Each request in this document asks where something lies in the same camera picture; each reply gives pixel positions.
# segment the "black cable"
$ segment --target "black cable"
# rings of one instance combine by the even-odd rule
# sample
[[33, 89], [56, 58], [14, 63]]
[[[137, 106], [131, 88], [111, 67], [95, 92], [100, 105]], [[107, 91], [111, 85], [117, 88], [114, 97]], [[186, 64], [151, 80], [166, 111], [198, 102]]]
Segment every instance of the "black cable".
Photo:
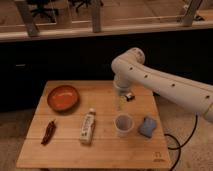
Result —
[[[180, 146], [180, 142], [178, 141], [178, 139], [177, 139], [176, 137], [174, 137], [174, 136], [171, 135], [171, 134], [164, 134], [164, 135], [165, 135], [165, 136], [169, 136], [169, 137], [171, 137], [172, 139], [174, 139], [175, 142], [177, 143], [178, 147]], [[181, 156], [181, 148], [178, 148], [178, 156], [177, 156], [177, 159], [175, 160], [175, 163], [172, 165], [172, 167], [169, 169], [170, 171], [172, 171], [172, 170], [175, 168], [175, 166], [178, 164], [178, 162], [179, 162], [179, 160], [180, 160], [180, 156]]]
[[189, 135], [189, 137], [186, 139], [186, 141], [185, 141], [182, 145], [180, 145], [180, 147], [168, 147], [168, 148], [169, 148], [170, 150], [178, 150], [179, 148], [184, 147], [184, 146], [189, 142], [189, 140], [192, 138], [192, 136], [194, 135], [194, 132], [195, 132], [195, 130], [196, 130], [196, 128], [197, 128], [197, 123], [198, 123], [198, 116], [195, 115], [195, 124], [194, 124], [194, 128], [193, 128], [191, 134]]
[[184, 147], [184, 146], [189, 142], [189, 140], [192, 138], [192, 136], [194, 135], [194, 132], [195, 132], [195, 130], [196, 130], [196, 128], [197, 128], [197, 123], [198, 123], [198, 116], [195, 115], [195, 124], [194, 124], [194, 128], [193, 128], [191, 134], [189, 135], [189, 137], [186, 139], [186, 141], [185, 141], [182, 145], [180, 145], [180, 142], [178, 141], [178, 139], [177, 139], [175, 136], [173, 136], [173, 135], [171, 135], [171, 134], [164, 134], [165, 136], [169, 136], [169, 137], [171, 137], [172, 139], [174, 139], [175, 142], [176, 142], [177, 145], [178, 145], [177, 147], [168, 147], [169, 150], [178, 150], [178, 157], [177, 157], [175, 163], [173, 164], [173, 166], [171, 167], [170, 171], [172, 171], [172, 170], [175, 168], [175, 166], [177, 165], [178, 161], [180, 160], [181, 148]]

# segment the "dried chili pepper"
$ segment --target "dried chili pepper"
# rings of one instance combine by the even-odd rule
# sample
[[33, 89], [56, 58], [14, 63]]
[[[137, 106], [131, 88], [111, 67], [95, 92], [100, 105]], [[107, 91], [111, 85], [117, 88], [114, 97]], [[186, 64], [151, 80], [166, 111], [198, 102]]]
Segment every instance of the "dried chili pepper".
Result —
[[55, 132], [55, 129], [56, 129], [56, 125], [55, 125], [54, 121], [55, 120], [49, 122], [41, 144], [46, 145], [50, 141], [50, 139], [52, 138], [52, 136], [53, 136], [53, 134]]

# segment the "white cup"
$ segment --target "white cup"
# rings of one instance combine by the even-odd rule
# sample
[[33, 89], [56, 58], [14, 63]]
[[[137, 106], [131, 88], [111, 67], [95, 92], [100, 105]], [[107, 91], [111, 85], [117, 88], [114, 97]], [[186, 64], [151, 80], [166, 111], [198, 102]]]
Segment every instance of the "white cup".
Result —
[[114, 120], [117, 135], [119, 137], [126, 136], [134, 127], [134, 121], [128, 114], [120, 114]]

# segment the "chair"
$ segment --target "chair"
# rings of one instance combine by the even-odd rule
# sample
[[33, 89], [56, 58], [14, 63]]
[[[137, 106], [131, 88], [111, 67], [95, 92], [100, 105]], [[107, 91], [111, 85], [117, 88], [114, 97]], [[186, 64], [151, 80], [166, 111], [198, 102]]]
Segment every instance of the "chair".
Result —
[[84, 4], [86, 4], [86, 7], [88, 7], [88, 5], [90, 5], [91, 4], [91, 0], [68, 0], [69, 2], [71, 2], [72, 3], [72, 5], [73, 6], [75, 6], [75, 3], [76, 2], [80, 2], [80, 4], [76, 7], [76, 9], [75, 9], [75, 11], [78, 13], [78, 9], [82, 6], [82, 5], [84, 5]]
[[55, 15], [59, 15], [59, 11], [58, 9], [55, 8], [45, 8], [44, 5], [47, 5], [48, 3], [50, 3], [51, 0], [27, 0], [27, 3], [29, 5], [37, 5], [36, 9], [31, 10], [30, 12], [33, 14], [33, 17], [36, 17], [38, 14], [40, 14], [41, 16], [46, 16], [50, 19], [51, 22], [55, 22], [55, 19], [53, 18], [53, 16], [51, 16], [50, 14], [48, 14], [47, 12], [51, 12], [54, 11]]

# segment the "bottle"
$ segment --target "bottle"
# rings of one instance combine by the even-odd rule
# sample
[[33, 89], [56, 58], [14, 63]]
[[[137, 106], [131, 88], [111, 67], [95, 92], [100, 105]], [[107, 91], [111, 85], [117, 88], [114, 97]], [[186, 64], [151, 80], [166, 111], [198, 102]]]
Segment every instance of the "bottle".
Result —
[[89, 113], [84, 117], [83, 125], [80, 133], [80, 142], [82, 144], [90, 144], [95, 128], [95, 110], [90, 108]]

